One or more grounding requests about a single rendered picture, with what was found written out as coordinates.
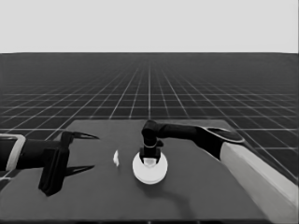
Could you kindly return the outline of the large thick white disc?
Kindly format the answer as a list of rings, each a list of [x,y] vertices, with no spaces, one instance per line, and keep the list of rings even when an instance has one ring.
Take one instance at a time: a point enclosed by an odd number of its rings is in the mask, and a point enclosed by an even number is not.
[[[154,185],[165,178],[168,169],[168,161],[163,153],[159,161],[153,158],[145,158],[144,161],[142,161],[140,153],[137,153],[133,159],[132,166],[136,179],[144,184]]]

